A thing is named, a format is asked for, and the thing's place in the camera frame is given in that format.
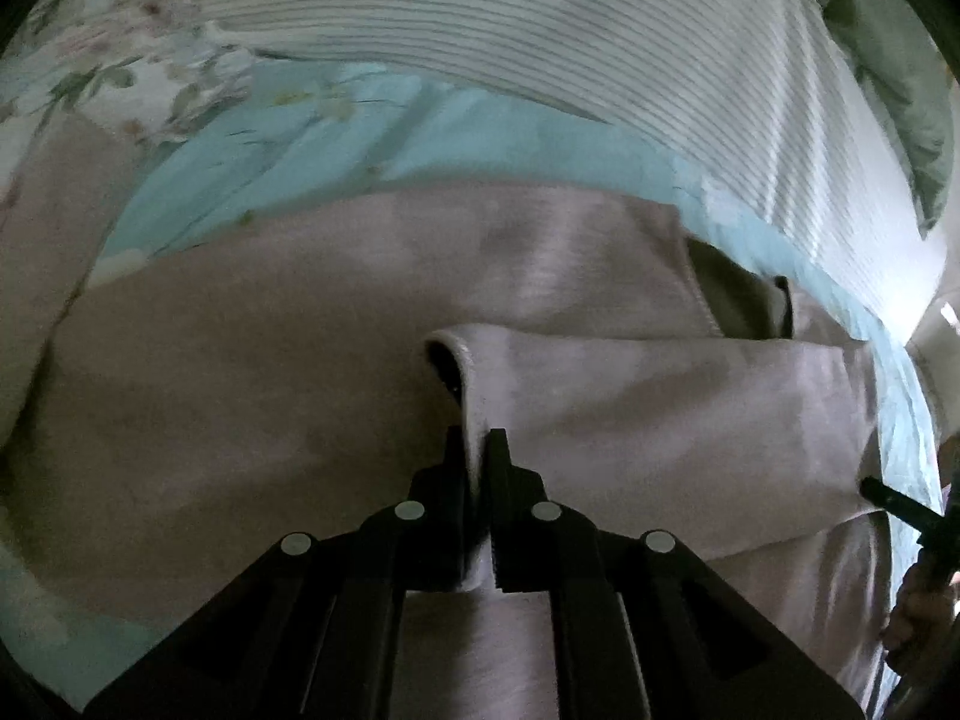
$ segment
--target pink cloth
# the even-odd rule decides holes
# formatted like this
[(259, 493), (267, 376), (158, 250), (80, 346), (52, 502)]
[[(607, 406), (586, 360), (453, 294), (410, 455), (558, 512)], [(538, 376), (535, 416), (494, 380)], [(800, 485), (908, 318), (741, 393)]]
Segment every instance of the pink cloth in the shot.
[[(412, 189), (251, 225), (71, 306), (7, 451), (20, 546), (69, 598), (179, 620), (284, 533), (355, 528), (440, 458), (461, 414), (424, 359), (439, 338), (460, 363), (474, 466), (483, 430), (507, 427), (557, 500), (724, 559), (862, 698), (889, 577), (856, 491), (878, 469), (872, 367), (812, 301), (792, 302), (795, 341), (723, 338), (676, 211), (601, 191)], [(497, 642), (530, 643), (512, 621), (536, 601), (438, 603), (474, 602), (464, 635), (493, 675), (456, 688), (450, 706), (469, 712), (424, 696), (406, 716), (552, 706), (525, 692), (536, 675), (512, 709), (493, 688), (520, 678), (504, 669), (527, 656)], [(442, 630), (428, 618), (408, 650)]]
[(0, 447), (54, 325), (128, 199), (139, 151), (57, 114), (0, 199)]

